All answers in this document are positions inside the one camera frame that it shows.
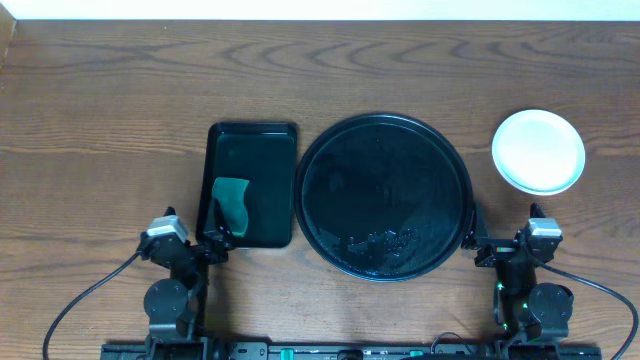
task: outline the brown tabletop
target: brown tabletop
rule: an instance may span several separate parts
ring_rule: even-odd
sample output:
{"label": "brown tabletop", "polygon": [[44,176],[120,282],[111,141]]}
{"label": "brown tabletop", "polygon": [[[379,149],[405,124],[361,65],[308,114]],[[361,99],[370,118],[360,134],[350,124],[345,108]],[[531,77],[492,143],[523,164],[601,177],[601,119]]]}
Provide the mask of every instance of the brown tabletop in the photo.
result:
{"label": "brown tabletop", "polygon": [[[640,304],[639,33],[638,23],[18,22],[0,75],[0,354],[39,358],[60,310],[126,260],[167,205],[193,231],[207,130],[221,120],[296,122],[300,158],[355,114],[421,119],[462,155],[494,234],[512,236],[538,201],[565,231],[552,264]],[[526,108],[565,117],[585,142],[584,173],[562,194],[522,193],[493,165],[497,126]],[[211,270],[210,329],[386,343],[499,331],[495,275],[473,252],[373,283],[293,232],[287,248],[236,250]],[[143,296],[167,276],[135,262],[62,321],[52,358],[143,340]],[[569,339],[613,355],[627,308],[542,270],[538,280],[575,294]],[[640,358],[638,344],[625,358]]]}

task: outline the white plate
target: white plate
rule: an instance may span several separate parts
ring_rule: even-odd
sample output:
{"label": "white plate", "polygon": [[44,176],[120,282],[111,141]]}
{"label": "white plate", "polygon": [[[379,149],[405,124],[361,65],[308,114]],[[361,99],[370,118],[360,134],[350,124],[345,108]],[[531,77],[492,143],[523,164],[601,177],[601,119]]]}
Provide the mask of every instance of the white plate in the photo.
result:
{"label": "white plate", "polygon": [[544,110],[509,116],[493,137],[491,153],[509,184],[535,195],[565,191],[578,180],[585,163],[576,129]]}

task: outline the black rectangular tray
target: black rectangular tray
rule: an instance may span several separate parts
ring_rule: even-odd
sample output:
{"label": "black rectangular tray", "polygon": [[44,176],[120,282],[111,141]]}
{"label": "black rectangular tray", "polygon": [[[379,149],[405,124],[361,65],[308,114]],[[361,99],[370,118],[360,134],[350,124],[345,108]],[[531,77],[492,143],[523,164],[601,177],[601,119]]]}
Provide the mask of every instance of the black rectangular tray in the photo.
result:
{"label": "black rectangular tray", "polygon": [[291,242],[296,128],[288,123],[220,122],[209,129],[196,240],[205,234],[213,183],[218,177],[249,180],[244,237],[225,238],[234,248],[281,248]]}

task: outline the white backdrop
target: white backdrop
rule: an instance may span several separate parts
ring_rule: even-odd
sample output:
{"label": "white backdrop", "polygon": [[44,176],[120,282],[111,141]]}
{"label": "white backdrop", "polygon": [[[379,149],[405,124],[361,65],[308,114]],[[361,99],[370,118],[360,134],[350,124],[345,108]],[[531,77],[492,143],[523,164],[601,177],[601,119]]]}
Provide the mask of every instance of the white backdrop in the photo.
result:
{"label": "white backdrop", "polygon": [[640,0],[0,0],[27,19],[640,20]]}

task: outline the cable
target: cable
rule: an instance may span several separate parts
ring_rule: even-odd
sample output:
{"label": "cable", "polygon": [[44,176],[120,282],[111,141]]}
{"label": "cable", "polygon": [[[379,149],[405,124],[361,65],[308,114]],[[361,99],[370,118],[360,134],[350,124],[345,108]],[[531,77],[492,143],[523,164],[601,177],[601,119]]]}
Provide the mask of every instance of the cable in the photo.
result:
{"label": "cable", "polygon": [[99,288],[100,286],[104,285],[107,281],[113,279],[116,275],[120,274],[122,272],[122,270],[126,269],[127,266],[131,265],[131,263],[138,256],[140,256],[140,253],[133,254],[133,256],[131,256],[129,258],[129,260],[125,261],[125,263],[120,265],[120,267],[117,268],[114,272],[112,272],[111,274],[107,275],[107,277],[105,277],[104,279],[102,279],[102,280],[98,281],[97,283],[95,283],[95,285],[93,285],[92,287],[90,287],[87,290],[85,290],[82,294],[78,295],[78,297],[73,299],[73,301],[70,302],[69,305],[67,305],[67,307],[64,308],[64,310],[62,310],[60,315],[58,315],[58,317],[51,324],[51,327],[49,328],[49,331],[47,331],[47,336],[44,337],[44,342],[42,343],[42,358],[44,360],[49,360],[49,341],[51,341],[51,336],[53,336],[53,332],[56,330],[56,327],[58,326],[58,324],[60,323],[62,318],[65,315],[67,315],[69,310],[71,310],[71,308],[73,308],[78,302],[80,302],[80,300],[84,299],[87,295],[91,294],[95,289]]}
{"label": "cable", "polygon": [[[431,344],[431,348],[430,348],[430,350],[431,350],[431,353],[432,353],[432,354],[435,354],[435,353],[436,353],[436,345],[438,345],[438,343],[440,342],[440,339],[441,339],[443,336],[445,336],[445,335],[453,335],[453,336],[457,336],[457,337],[458,337],[458,339],[460,339],[460,340],[464,340],[464,339],[462,338],[462,336],[460,336],[460,335],[458,335],[458,334],[456,334],[456,333],[454,333],[454,332],[452,332],[452,331],[443,332],[442,334],[438,335],[438,337],[436,337],[436,339],[435,339],[435,340],[433,340],[433,343]],[[465,347],[465,348],[467,348],[467,351],[469,352],[469,354],[470,354],[470,355],[473,355],[473,354],[474,354],[474,352],[473,352],[473,351],[471,351],[471,348],[469,348],[469,345],[464,344],[464,347]]]}
{"label": "cable", "polygon": [[535,257],[532,253],[531,250],[529,249],[529,245],[525,244],[523,247],[524,252],[527,254],[527,256],[529,258],[531,258],[531,260],[533,261],[533,263],[535,265],[538,265],[539,267],[551,271],[552,273],[556,273],[558,275],[562,275],[566,278],[569,278],[571,280],[583,283],[585,285],[589,285],[591,287],[594,287],[602,292],[605,292],[611,296],[613,296],[614,298],[622,301],[625,305],[627,305],[627,307],[629,307],[629,310],[631,310],[631,314],[633,315],[633,323],[631,325],[631,331],[629,332],[629,336],[627,336],[627,340],[625,340],[624,344],[622,344],[622,346],[620,347],[620,350],[618,350],[617,353],[615,353],[615,355],[613,355],[613,357],[611,358],[611,360],[618,360],[622,357],[622,354],[624,354],[625,351],[627,351],[627,348],[629,348],[629,345],[631,345],[631,342],[633,341],[633,338],[636,336],[636,332],[638,331],[638,310],[636,310],[636,307],[633,306],[633,303],[631,301],[629,301],[627,298],[625,298],[624,296],[620,295],[619,293],[609,289],[606,286],[600,285],[596,282],[593,282],[591,280],[587,280],[583,277],[577,276],[577,275],[573,275],[570,274],[566,271],[562,271],[562,270],[558,270],[556,268],[553,268],[547,264],[545,264],[544,262],[542,262],[540,259],[538,259],[537,257]]}

